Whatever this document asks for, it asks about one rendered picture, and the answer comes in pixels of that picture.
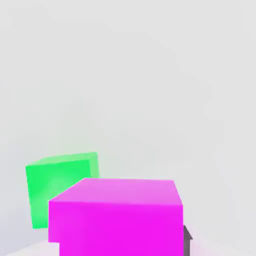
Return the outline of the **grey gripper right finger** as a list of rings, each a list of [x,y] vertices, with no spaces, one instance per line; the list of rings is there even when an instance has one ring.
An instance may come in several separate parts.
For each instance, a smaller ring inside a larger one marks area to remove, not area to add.
[[[202,239],[194,240],[187,227],[183,226],[183,256],[212,256]]]

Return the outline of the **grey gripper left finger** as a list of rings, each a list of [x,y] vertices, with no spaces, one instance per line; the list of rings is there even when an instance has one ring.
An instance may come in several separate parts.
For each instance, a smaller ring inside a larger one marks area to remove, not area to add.
[[[60,256],[60,244],[42,240],[16,249],[5,256]]]

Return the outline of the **small magenta cube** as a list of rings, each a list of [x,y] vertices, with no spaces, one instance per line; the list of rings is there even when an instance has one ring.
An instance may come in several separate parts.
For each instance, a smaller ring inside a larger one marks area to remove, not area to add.
[[[172,180],[84,178],[48,203],[59,256],[183,256],[183,203]]]

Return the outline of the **small green cube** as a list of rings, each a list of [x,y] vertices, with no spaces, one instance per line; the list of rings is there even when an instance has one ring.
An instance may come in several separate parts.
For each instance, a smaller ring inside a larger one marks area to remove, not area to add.
[[[32,227],[48,227],[49,200],[84,178],[99,178],[96,152],[44,157],[25,166]]]

